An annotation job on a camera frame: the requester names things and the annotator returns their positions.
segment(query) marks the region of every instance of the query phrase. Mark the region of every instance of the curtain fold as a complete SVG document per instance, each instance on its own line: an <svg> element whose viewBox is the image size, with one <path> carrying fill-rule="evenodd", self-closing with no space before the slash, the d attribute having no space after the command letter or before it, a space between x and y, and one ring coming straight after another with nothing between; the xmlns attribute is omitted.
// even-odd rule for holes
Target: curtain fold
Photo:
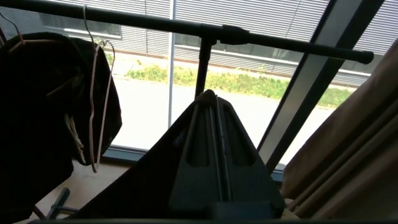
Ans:
<svg viewBox="0 0 398 224"><path fill-rule="evenodd" d="M282 195L301 218L328 218L398 162L398 42L287 164Z"/></svg>

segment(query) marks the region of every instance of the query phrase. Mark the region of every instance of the building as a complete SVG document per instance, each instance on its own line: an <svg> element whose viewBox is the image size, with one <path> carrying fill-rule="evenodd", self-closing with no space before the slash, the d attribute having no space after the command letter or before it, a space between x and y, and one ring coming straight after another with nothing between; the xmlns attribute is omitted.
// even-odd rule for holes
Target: building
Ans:
<svg viewBox="0 0 398 224"><path fill-rule="evenodd" d="M122 12L169 18L169 0L59 0L70 4L86 4ZM176 19L207 24L239 26L258 34L295 40L310 41L328 0L177 0ZM38 12L0 7L0 11L14 21L22 33L59 32L71 36L87 37L82 20ZM15 36L15 28L0 20L7 38ZM88 27L95 37L109 39L116 50L131 54L166 57L169 34L116 24L89 21ZM358 86L378 64L386 50L398 38L398 0L386 0L370 23L355 49L375 53L369 65L345 62L334 83ZM198 60L200 39L177 34L175 58ZM210 63L236 68L258 70L291 76L302 54L258 45L216 44Z"/></svg>

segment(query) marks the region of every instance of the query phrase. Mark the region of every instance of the gray siding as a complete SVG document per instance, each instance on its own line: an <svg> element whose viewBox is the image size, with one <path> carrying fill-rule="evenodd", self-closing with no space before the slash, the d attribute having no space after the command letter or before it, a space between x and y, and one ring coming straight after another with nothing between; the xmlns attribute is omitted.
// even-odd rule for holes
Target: gray siding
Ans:
<svg viewBox="0 0 398 224"><path fill-rule="evenodd" d="M169 0L57 1L151 16L169 16ZM177 0L176 18L207 24L229 24L258 34L309 41L327 4L328 0ZM17 24L22 33L56 31L44 27L37 12L3 7L0 7L0 11ZM4 19L0 19L0 25L7 38L16 35L13 26ZM121 33L121 39L112 39L116 49L167 56L168 33L128 26L121 26ZM384 54L396 38L398 0L386 0L355 48ZM175 58L197 61L198 49L176 46ZM223 52L214 52L211 63L253 70L266 66L268 71L284 75L292 75L297 66L297 63L280 63L269 58L258 59ZM366 79L367 76L339 72L334 81L360 85Z"/></svg>

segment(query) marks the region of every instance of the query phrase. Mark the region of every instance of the wire hanger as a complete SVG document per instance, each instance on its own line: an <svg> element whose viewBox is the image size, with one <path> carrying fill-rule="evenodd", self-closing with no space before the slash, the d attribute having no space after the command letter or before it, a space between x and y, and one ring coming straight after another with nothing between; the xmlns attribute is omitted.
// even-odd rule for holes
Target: wire hanger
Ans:
<svg viewBox="0 0 398 224"><path fill-rule="evenodd" d="M86 19L86 5L83 6L83 18L84 18L84 23L86 26L86 30L88 32L88 35L91 38L91 42L93 43L93 49L95 51L94 53L94 61L93 61L93 69L91 73L91 84L90 84L90 107L91 107L91 114L90 114L90 120L89 120L89 126L88 126L88 138L89 138L89 148L90 148L90 161L91 161L91 168L93 168L93 171L97 173L98 166L100 163L100 157L101 157L101 147L102 147L102 140L103 140L103 132L104 132L104 124L105 124L105 116L106 116L106 107L108 104L108 95L109 95L109 89L111 86L111 80L112 80L112 72L113 72L113 65L115 61L115 52L114 52L114 47L112 43L108 40L104 41L102 40L97 46L95 46L94 38L88 28L87 25L87 19ZM101 121L101 130L99 132L99 143L98 143L98 152L97 152L97 163L94 160L94 140L93 140L93 118L94 118L94 102L93 102L93 91L94 91L94 79L95 79L95 69L96 69L96 61L98 57L98 50L100 49L101 45L104 47L106 44L110 44L112 46L112 51L113 51L113 61L112 61L112 67L111 67L111 72L109 74L109 79L108 79L108 86L106 88L106 95L105 95L105 101L104 101L104 109L103 109L103 117Z"/></svg>
<svg viewBox="0 0 398 224"><path fill-rule="evenodd" d="M17 49L20 46L23 46L27 43L39 43L39 42L57 42L56 40L24 40L21 32L18 29L18 26L15 24L15 22L12 22L10 19L8 19L6 16L4 16L1 12L0 12L0 16L3 17L5 20L7 20L8 22L10 22L14 27L15 30L17 31L18 37L19 37L19 42L14 45L13 47L11 47L9 52L13 52L15 49Z"/></svg>

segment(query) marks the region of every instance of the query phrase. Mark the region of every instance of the sunlit road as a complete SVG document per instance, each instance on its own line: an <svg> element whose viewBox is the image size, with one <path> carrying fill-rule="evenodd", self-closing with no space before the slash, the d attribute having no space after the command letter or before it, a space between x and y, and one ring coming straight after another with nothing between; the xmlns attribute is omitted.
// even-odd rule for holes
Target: sunlit road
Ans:
<svg viewBox="0 0 398 224"><path fill-rule="evenodd" d="M115 79L114 81L119 94L123 126L113 144L150 149L167 130L168 86L139 80ZM173 122L193 101L194 92L193 87L174 86ZM279 102L259 96L238 95L217 90L215 92L233 105L257 147ZM331 112L318 108L313 110L281 163L288 163Z"/></svg>

